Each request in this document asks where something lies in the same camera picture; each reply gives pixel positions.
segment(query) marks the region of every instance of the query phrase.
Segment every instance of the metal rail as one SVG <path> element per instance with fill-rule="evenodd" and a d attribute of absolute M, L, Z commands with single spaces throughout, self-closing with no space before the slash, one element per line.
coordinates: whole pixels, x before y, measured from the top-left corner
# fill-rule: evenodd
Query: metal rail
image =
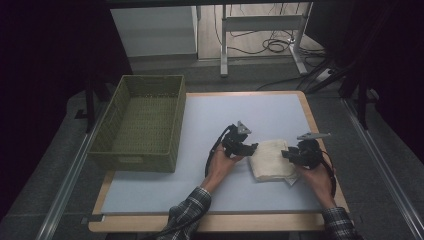
<path fill-rule="evenodd" d="M 342 99 L 342 103 L 349 112 L 350 119 L 357 130 L 359 137 L 362 142 L 365 144 L 365 147 L 370 154 L 374 164 L 377 167 L 378 172 L 383 178 L 384 183 L 386 184 L 390 194 L 392 195 L 394 201 L 396 202 L 401 214 L 405 218 L 406 223 L 411 229 L 412 234 L 415 239 L 424 238 L 424 225 L 423 222 L 409 200 L 406 193 L 402 190 L 399 182 L 396 180 L 396 177 L 393 175 L 393 172 L 390 170 L 389 165 L 387 165 L 386 160 L 375 144 L 373 138 L 371 137 L 369 131 L 364 130 L 362 125 L 359 123 L 356 117 L 356 110 L 352 106 L 352 103 L 348 102 L 346 99 Z"/>
<path fill-rule="evenodd" d="M 66 174 L 59 191 L 56 194 L 55 199 L 44 218 L 44 222 L 40 227 L 37 234 L 36 240 L 47 240 L 52 239 L 57 225 L 62 217 L 66 205 L 68 204 L 69 197 L 71 196 L 72 190 L 74 189 L 75 183 L 78 180 L 79 174 L 82 167 L 84 166 L 85 159 L 87 157 L 87 150 L 91 143 L 94 133 L 99 125 L 100 119 L 106 111 L 106 103 L 100 103 L 97 111 L 98 117 L 90 133 L 86 133 L 84 140 L 78 149 L 78 152 L 74 158 L 74 161 Z"/>

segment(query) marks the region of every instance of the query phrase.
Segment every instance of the cable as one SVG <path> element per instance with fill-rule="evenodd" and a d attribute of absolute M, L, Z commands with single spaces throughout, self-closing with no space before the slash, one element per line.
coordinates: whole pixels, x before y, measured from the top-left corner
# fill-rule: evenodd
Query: cable
<path fill-rule="evenodd" d="M 280 81 L 277 81 L 277 82 L 267 83 L 267 84 L 264 84 L 264 85 L 262 85 L 262 86 L 260 86 L 260 87 L 256 88 L 256 90 L 255 90 L 255 91 L 259 91 L 259 90 L 261 90 L 262 88 L 267 87 L 267 86 L 270 86 L 270 85 L 275 85 L 275 84 L 279 84 L 279 83 L 283 83 L 283 82 L 290 82 L 290 81 L 299 80 L 299 79 L 302 79 L 302 78 L 303 78 L 303 77 L 289 78 L 289 79 L 283 79 L 283 80 L 280 80 Z"/>
<path fill-rule="evenodd" d="M 315 67 L 318 67 L 319 64 L 318 65 L 312 65 L 311 63 L 308 62 L 308 59 L 310 59 L 310 58 L 325 58 L 325 56 L 305 57 L 305 64 L 307 64 L 310 67 L 315 68 Z"/>
<path fill-rule="evenodd" d="M 330 155 L 328 155 L 328 153 L 326 153 L 322 150 L 321 150 L 321 152 L 325 153 L 328 156 L 328 159 L 330 159 L 331 166 L 329 166 L 328 163 L 324 159 L 321 159 L 321 163 L 325 167 L 325 169 L 327 170 L 328 176 L 330 177 L 331 196 L 333 196 L 333 198 L 334 198 L 334 196 L 336 195 L 337 182 L 336 182 L 336 177 L 335 177 L 335 173 L 334 173 L 333 161 L 331 160 L 331 157 L 330 157 Z"/>
<path fill-rule="evenodd" d="M 231 16 L 231 14 L 232 14 L 232 5 L 230 6 L 230 16 Z M 214 5 L 214 23 L 215 23 L 216 37 L 218 39 L 219 44 L 222 45 L 221 39 L 219 38 L 219 34 L 218 34 L 218 28 L 217 28 L 217 25 L 216 25 L 216 5 Z M 239 37 L 239 36 L 252 34 L 252 33 L 255 33 L 255 32 L 258 32 L 258 31 L 250 31 L 250 32 L 239 34 L 239 35 L 233 35 L 232 32 L 230 32 L 230 34 L 233 37 Z M 290 34 L 289 32 L 287 32 L 287 31 L 283 31 L 283 32 L 287 33 L 291 38 L 293 38 L 293 35 Z M 276 31 L 271 32 L 270 37 L 262 42 L 263 49 L 260 50 L 260 51 L 257 51 L 257 52 L 247 52 L 247 51 L 244 51 L 242 49 L 235 48 L 235 47 L 227 47 L 227 49 L 236 50 L 236 51 L 239 51 L 239 52 L 242 52 L 242 53 L 245 53 L 245 54 L 250 54 L 250 55 L 259 54 L 259 53 L 265 52 L 266 50 L 269 50 L 270 52 L 273 52 L 273 53 L 282 53 L 289 47 L 290 43 L 287 42 L 287 41 L 284 41 L 284 40 L 276 39 L 275 33 L 276 33 Z"/>
<path fill-rule="evenodd" d="M 241 9 L 242 4 L 240 4 L 240 11 L 243 13 L 243 16 L 246 16 L 246 14 L 244 14 L 243 9 Z"/>
<path fill-rule="evenodd" d="M 218 147 L 218 145 L 221 143 L 222 141 L 222 137 L 224 136 L 224 134 L 230 130 L 231 125 L 228 126 L 227 128 L 225 128 L 225 130 L 222 132 L 222 134 L 218 137 L 218 139 L 216 140 L 215 144 L 212 146 L 212 149 L 209 151 L 209 157 L 208 160 L 206 161 L 206 166 L 205 166 L 205 177 L 208 176 L 209 173 L 209 166 L 211 164 L 212 161 L 212 157 L 215 154 L 216 148 Z"/>
<path fill-rule="evenodd" d="M 312 57 L 327 57 L 327 53 L 319 53 L 319 52 L 309 52 L 302 49 L 299 49 L 299 52 L 303 55 L 312 56 Z"/>
<path fill-rule="evenodd" d="M 300 87 L 302 86 L 302 84 L 306 81 L 306 79 L 310 76 L 315 75 L 319 70 L 323 69 L 324 66 L 326 66 L 328 63 L 330 62 L 329 58 L 325 58 L 324 61 L 322 61 L 320 64 L 318 64 L 318 66 L 316 68 L 314 68 L 308 75 L 306 78 L 302 79 L 302 81 L 299 83 L 299 85 L 296 87 L 296 90 L 299 90 Z"/>
<path fill-rule="evenodd" d="M 311 84 L 314 82 L 314 80 L 316 79 L 316 77 L 313 78 L 313 80 L 311 80 L 308 85 L 306 86 L 306 88 L 303 90 L 303 92 L 307 92 L 307 90 L 309 89 L 309 87 L 311 86 Z"/>
<path fill-rule="evenodd" d="M 302 48 L 302 47 L 299 47 L 299 49 L 302 49 L 304 51 L 310 51 L 310 52 L 325 51 L 325 49 L 305 49 L 305 48 Z"/>
<path fill-rule="evenodd" d="M 284 5 L 284 3 L 281 5 L 280 15 L 285 15 L 286 14 L 286 8 L 287 8 L 288 3 L 286 3 L 286 6 L 284 6 L 284 9 L 283 9 L 283 5 Z"/>
<path fill-rule="evenodd" d="M 300 3 L 297 4 L 296 14 L 297 14 L 297 11 L 299 10 L 299 6 L 300 6 Z"/>

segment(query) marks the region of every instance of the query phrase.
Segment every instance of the gray carpet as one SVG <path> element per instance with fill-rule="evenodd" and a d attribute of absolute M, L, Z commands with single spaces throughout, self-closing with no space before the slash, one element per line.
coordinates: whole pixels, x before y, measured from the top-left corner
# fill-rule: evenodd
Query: gray carpet
<path fill-rule="evenodd" d="M 298 77 L 295 65 L 237 64 L 229 66 L 229 76 L 220 78 L 219 66 L 158 66 L 155 70 L 137 70 L 135 74 L 182 74 L 188 92 L 254 91 L 263 84 Z M 331 132 L 324 139 L 326 149 L 337 168 L 337 176 L 349 205 L 352 219 L 367 239 L 413 239 L 402 214 L 379 175 L 376 166 L 354 129 L 349 115 L 338 98 L 336 82 L 313 95 L 308 102 L 321 132 Z M 262 90 L 294 90 L 299 80 L 283 81 Z M 0 224 L 0 239 L 34 239 L 63 181 L 69 164 L 82 142 L 85 120 L 74 119 L 85 108 L 84 95 L 69 100 L 68 114 L 46 151 L 38 168 L 21 192 L 9 214 Z M 421 214 L 424 213 L 424 168 L 408 147 L 384 123 L 372 105 L 367 111 L 370 133 L 406 194 Z M 90 216 L 105 172 L 87 161 L 59 222 L 54 239 L 105 239 L 106 234 L 92 233 L 85 220 Z M 257 239 L 281 239 L 279 233 L 258 235 Z M 290 239 L 299 239 L 291 233 Z"/>

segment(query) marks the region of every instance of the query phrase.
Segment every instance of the folded cloth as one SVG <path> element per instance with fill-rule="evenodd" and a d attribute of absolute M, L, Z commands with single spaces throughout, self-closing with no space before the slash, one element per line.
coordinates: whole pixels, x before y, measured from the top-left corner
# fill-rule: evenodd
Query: folded cloth
<path fill-rule="evenodd" d="M 283 158 L 281 150 L 288 150 L 282 139 L 260 142 L 255 153 L 249 157 L 253 175 L 257 181 L 286 180 L 293 185 L 298 178 L 295 166 Z"/>

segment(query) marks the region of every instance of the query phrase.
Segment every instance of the plaid shirt sleeve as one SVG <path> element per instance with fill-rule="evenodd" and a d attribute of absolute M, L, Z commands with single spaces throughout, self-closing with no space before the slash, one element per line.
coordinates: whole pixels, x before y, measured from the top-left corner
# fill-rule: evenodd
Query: plaid shirt sleeve
<path fill-rule="evenodd" d="M 325 209 L 322 212 L 325 222 L 325 231 L 328 239 L 357 240 L 363 239 L 352 224 L 347 212 L 342 207 Z"/>
<path fill-rule="evenodd" d="M 205 215 L 211 205 L 211 195 L 203 188 L 196 187 L 193 192 L 177 206 L 169 210 L 168 224 L 163 231 L 179 227 L 158 240 L 188 240 L 199 227 L 200 218 Z"/>

